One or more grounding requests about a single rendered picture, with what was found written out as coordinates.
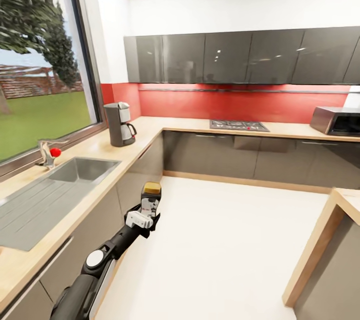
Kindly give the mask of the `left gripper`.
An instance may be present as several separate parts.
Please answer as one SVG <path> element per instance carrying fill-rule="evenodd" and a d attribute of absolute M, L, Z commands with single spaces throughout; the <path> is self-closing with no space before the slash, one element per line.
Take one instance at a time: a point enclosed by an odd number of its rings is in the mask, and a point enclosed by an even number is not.
<path fill-rule="evenodd" d="M 127 220 L 127 216 L 128 216 L 128 212 L 130 211 L 139 211 L 139 209 L 141 208 L 141 203 L 134 206 L 133 208 L 129 209 L 127 211 L 127 213 L 124 215 L 124 223 L 125 225 L 116 233 L 116 234 L 120 234 L 121 236 L 124 237 L 124 239 L 126 240 L 128 247 L 131 246 L 131 244 L 137 239 L 137 237 L 139 235 L 142 235 L 145 238 L 148 238 L 150 236 L 150 231 L 154 231 L 157 222 L 160 219 L 161 213 L 159 213 L 154 219 L 153 219 L 153 225 L 150 228 L 141 228 L 140 226 L 138 226 L 137 224 L 134 227 L 130 227 L 126 224 L 126 220 Z"/>

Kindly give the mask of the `paper coffee filter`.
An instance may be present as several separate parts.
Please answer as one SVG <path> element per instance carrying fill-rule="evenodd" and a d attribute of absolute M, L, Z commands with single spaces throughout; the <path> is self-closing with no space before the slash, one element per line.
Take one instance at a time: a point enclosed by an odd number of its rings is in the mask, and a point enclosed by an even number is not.
<path fill-rule="evenodd" d="M 123 103 L 123 102 L 120 102 L 118 105 L 120 110 L 127 109 L 129 107 L 127 103 Z"/>

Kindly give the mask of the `bottle of coffee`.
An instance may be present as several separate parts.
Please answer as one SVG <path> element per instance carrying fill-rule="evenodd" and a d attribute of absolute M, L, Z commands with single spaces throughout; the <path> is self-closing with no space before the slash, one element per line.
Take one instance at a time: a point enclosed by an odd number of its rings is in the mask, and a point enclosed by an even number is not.
<path fill-rule="evenodd" d="M 146 182 L 143 185 L 140 199 L 141 207 L 139 212 L 143 215 L 154 219 L 157 216 L 157 208 L 162 198 L 161 184 L 158 182 Z"/>

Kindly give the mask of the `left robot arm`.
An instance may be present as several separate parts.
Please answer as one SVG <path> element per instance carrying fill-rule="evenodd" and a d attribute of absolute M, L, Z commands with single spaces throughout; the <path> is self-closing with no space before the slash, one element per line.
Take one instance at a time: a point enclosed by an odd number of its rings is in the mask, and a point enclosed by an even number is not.
<path fill-rule="evenodd" d="M 151 219 L 140 213 L 140 208 L 141 203 L 129 209 L 124 215 L 125 225 L 88 255 L 80 275 L 57 298 L 50 320 L 94 319 L 116 262 L 139 235 L 148 238 L 160 219 L 161 213 Z"/>

